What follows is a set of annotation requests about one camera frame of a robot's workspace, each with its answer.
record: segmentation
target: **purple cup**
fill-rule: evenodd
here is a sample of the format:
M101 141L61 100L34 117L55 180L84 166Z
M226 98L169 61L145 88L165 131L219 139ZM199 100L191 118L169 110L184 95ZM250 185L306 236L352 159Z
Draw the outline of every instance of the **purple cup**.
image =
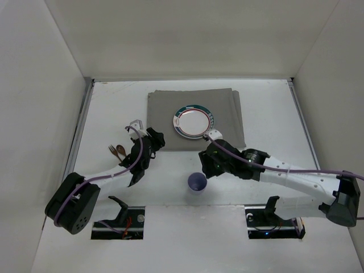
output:
M194 195L200 195L207 186L207 179L201 172L194 172L188 177L188 188Z

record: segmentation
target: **wooden spoon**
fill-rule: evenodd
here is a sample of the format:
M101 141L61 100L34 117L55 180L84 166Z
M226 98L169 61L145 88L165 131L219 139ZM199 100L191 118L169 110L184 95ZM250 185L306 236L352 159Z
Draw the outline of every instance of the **wooden spoon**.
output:
M119 154L123 155L123 156L126 156L126 152L125 152L125 149L123 146L121 145L117 145L116 146L116 150L119 152Z

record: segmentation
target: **white plate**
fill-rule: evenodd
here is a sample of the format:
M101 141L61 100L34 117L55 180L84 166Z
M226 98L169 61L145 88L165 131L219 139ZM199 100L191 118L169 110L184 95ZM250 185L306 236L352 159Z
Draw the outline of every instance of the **white plate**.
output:
M214 127L214 117L207 108L191 104L176 112L173 117L173 126L183 137L198 139Z

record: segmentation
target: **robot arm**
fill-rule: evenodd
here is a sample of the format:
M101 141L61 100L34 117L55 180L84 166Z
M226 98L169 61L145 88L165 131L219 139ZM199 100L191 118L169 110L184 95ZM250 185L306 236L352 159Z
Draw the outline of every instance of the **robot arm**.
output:
M74 172L65 178L45 208L55 225L77 234L89 221L113 219L103 222L121 224L125 220L127 205L110 194L136 184L150 159L165 145L163 134L152 128L143 131L141 121L131 122L129 129L134 146L121 164L95 175L84 177Z
M290 172L301 168L255 149L240 152L224 141L217 130L208 132L206 140L214 142L206 151L199 153L202 171L207 178L228 172L241 179L279 184L307 194L296 198L272 196L266 205L267 214L274 214L283 220L294 217L326 217L342 226L356 225L360 190L355 178Z

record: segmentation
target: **gray towel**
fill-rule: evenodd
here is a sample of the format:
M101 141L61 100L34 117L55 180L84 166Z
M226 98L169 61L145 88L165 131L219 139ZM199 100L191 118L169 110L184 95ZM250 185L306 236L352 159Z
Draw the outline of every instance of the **gray towel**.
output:
M206 107L214 116L214 128L219 130L236 148L245 148L243 121L239 93L231 88L164 91L148 94L147 127L162 132L166 141L164 151L200 151L208 143L203 139L187 139L173 127L173 116L183 106L198 104Z

